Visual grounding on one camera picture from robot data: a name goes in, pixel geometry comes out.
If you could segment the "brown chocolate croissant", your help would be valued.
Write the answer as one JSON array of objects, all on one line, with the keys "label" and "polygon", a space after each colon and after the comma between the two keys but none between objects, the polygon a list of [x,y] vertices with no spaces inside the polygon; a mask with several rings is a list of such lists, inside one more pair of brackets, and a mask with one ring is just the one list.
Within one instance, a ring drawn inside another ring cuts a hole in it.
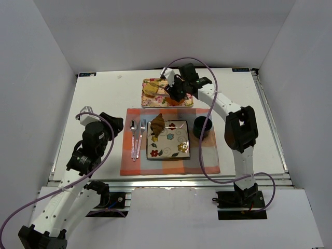
[{"label": "brown chocolate croissant", "polygon": [[151,130],[153,131],[154,136],[158,137],[165,127],[165,122],[162,113],[160,113],[151,121],[150,127]]}]

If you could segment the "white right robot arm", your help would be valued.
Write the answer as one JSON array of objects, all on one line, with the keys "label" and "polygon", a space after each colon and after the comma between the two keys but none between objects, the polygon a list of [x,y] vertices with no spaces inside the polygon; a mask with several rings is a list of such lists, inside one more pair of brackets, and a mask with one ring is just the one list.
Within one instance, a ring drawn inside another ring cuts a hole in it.
[{"label": "white right robot arm", "polygon": [[219,91],[216,77],[199,77],[191,63],[181,66],[178,74],[165,67],[160,77],[168,82],[165,90],[171,99],[180,101],[191,95],[207,104],[211,111],[223,119],[224,139],[232,150],[236,173],[234,191],[226,202],[235,207],[251,205],[258,192],[253,167],[253,150],[258,138],[254,109],[251,106],[243,107],[227,98]]}]

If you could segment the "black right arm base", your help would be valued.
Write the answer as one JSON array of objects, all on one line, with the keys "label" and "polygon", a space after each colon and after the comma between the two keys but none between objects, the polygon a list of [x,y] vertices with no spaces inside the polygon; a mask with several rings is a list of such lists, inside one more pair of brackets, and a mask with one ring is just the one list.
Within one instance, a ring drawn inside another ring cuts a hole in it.
[{"label": "black right arm base", "polygon": [[267,219],[264,197],[259,191],[253,197],[241,202],[235,191],[219,191],[212,202],[217,205],[219,220],[263,220]]}]

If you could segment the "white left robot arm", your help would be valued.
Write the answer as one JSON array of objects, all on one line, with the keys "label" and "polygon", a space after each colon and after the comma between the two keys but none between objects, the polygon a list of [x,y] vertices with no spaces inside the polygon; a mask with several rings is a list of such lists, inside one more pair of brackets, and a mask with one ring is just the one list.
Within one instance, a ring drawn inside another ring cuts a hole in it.
[{"label": "white left robot arm", "polygon": [[24,248],[66,248],[70,233],[98,205],[109,200],[109,185],[91,180],[110,154],[107,145],[123,130],[123,119],[104,112],[82,112],[76,117],[85,127],[74,146],[58,190],[30,226],[18,237]]}]

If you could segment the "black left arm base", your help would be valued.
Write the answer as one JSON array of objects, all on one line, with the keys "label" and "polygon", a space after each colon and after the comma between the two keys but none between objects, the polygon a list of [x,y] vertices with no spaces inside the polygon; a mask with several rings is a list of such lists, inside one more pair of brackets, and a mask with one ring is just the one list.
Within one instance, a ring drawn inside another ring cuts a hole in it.
[{"label": "black left arm base", "polygon": [[100,204],[93,208],[87,217],[125,218],[129,212],[131,194],[129,192],[109,192],[101,198]]}]

